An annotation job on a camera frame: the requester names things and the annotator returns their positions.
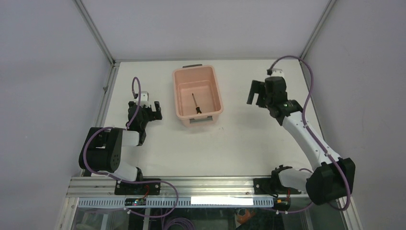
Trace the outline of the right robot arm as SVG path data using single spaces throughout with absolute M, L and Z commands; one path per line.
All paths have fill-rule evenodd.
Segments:
M 308 194 L 315 205 L 323 205 L 339 198 L 350 202 L 353 190 L 355 163 L 342 158 L 317 135 L 305 117 L 305 109 L 288 99 L 283 77 L 267 77 L 265 81 L 253 80 L 248 103 L 257 94 L 256 105 L 266 108 L 270 116 L 296 141 L 310 162 L 309 171 L 291 166 L 279 166 L 271 172 L 270 191 L 273 194 L 290 188 Z

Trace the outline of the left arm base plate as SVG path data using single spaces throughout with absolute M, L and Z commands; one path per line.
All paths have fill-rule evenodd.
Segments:
M 121 196 L 156 196 L 160 194 L 161 180 L 159 178 L 145 179 L 145 184 L 116 183 L 114 188 L 115 195 Z

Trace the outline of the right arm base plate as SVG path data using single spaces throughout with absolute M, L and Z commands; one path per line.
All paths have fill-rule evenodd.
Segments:
M 256 195 L 270 195 L 276 197 L 279 195 L 288 195 L 288 192 L 290 192 L 291 195 L 301 194 L 297 189 L 285 187 L 271 177 L 254 178 L 253 188 L 254 194 Z

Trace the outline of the black yellow screwdriver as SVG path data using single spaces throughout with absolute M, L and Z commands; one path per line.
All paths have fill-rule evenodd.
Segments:
M 193 101 L 194 101 L 194 104 L 195 104 L 196 113 L 197 113 L 197 114 L 202 114 L 202 111 L 201 111 L 201 109 L 200 109 L 200 107 L 199 107 L 199 105 L 197 104 L 197 101 L 196 101 L 196 99 L 195 99 L 194 93 L 192 93 L 192 98 L 193 98 Z

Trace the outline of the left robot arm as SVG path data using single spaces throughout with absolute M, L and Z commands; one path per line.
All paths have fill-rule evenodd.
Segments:
M 130 127 L 92 127 L 79 157 L 81 168 L 121 180 L 149 176 L 253 176 L 266 163 L 253 132 L 240 125 L 224 128 L 169 128 L 159 102 L 148 93 L 128 104 Z

